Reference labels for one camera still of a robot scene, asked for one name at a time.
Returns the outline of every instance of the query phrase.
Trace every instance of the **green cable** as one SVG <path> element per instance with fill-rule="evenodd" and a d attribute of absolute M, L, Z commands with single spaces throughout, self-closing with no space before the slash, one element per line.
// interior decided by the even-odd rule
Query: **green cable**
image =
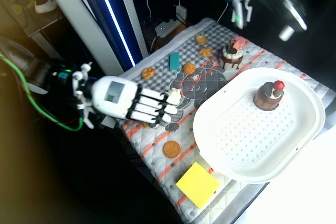
<path fill-rule="evenodd" d="M 8 60 L 7 58 L 5 58 L 5 56 L 0 52 L 0 58 L 6 62 L 11 68 L 14 69 L 14 71 L 17 73 L 17 75 L 20 77 L 21 82 L 23 84 L 23 87 L 27 93 L 27 97 L 28 100 L 30 101 L 30 103 L 34 106 L 34 108 L 42 115 L 44 115 L 46 118 L 50 119 L 51 121 L 53 121 L 54 123 L 57 123 L 59 126 L 69 130 L 69 131 L 79 131 L 82 126 L 83 126 L 83 118 L 79 118 L 79 124 L 78 127 L 73 129 L 69 126 L 66 126 L 63 123 L 60 123 L 56 118 L 54 118 L 53 116 L 49 115 L 47 112 L 45 112 L 43 109 L 40 108 L 40 106 L 35 102 L 34 98 L 31 95 L 31 92 L 29 90 L 28 87 L 28 83 L 26 81 L 26 78 L 24 76 L 24 74 L 22 73 L 22 71 L 14 64 L 12 63 L 10 60 Z"/>

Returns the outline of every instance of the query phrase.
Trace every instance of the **quilted mat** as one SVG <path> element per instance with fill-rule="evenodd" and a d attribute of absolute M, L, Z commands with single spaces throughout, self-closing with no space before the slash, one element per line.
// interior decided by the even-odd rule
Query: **quilted mat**
<path fill-rule="evenodd" d="M 208 39 L 204 45 L 195 42 L 195 36 L 201 34 Z M 206 18 L 181 32 L 168 45 L 121 76 L 158 92 L 171 87 L 182 90 L 179 112 L 170 124 L 152 129 L 133 120 L 123 120 L 119 121 L 119 125 L 185 223 L 232 223 L 265 187 L 231 180 L 214 172 L 201 158 L 193 134 L 193 118 L 197 108 L 206 99 L 244 70 L 256 67 L 281 69 L 299 76 L 314 89 L 325 107 L 336 95 L 328 87 L 250 41 L 243 48 L 244 58 L 240 68 L 224 71 L 218 63 L 219 52 L 235 36 L 237 34 L 234 32 Z M 202 58 L 199 50 L 204 47 L 212 48 L 213 55 Z M 194 74 L 169 70 L 169 55 L 174 52 L 180 54 L 181 66 L 187 62 L 196 65 Z M 156 70 L 150 80 L 141 77 L 141 71 L 147 67 Z M 177 158 L 164 156 L 162 147 L 167 141 L 180 144 L 181 153 Z M 202 209 L 198 209 L 175 185 L 194 162 L 202 165 L 221 184 Z"/>

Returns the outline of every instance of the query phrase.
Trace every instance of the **yellow square block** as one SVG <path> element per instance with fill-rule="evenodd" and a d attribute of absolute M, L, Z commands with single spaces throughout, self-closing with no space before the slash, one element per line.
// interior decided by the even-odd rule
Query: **yellow square block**
<path fill-rule="evenodd" d="M 176 186 L 198 208 L 206 204 L 219 185 L 220 183 L 197 162 L 176 183 Z"/>

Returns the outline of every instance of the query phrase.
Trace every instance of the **red cherry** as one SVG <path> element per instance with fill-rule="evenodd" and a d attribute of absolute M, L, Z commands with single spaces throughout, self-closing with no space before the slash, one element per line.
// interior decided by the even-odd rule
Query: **red cherry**
<path fill-rule="evenodd" d="M 285 87 L 285 84 L 282 81 L 276 81 L 274 82 L 273 88 L 276 90 L 283 90 Z"/>

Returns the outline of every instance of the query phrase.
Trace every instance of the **white plastic tray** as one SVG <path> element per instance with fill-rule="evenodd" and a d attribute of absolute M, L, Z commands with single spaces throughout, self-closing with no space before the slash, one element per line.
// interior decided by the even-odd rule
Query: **white plastic tray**
<path fill-rule="evenodd" d="M 267 81 L 285 83 L 274 111 L 253 103 Z M 253 68 L 238 75 L 204 102 L 194 119 L 200 155 L 217 172 L 251 184 L 279 175 L 323 128 L 325 111 L 315 92 L 294 74 Z"/>

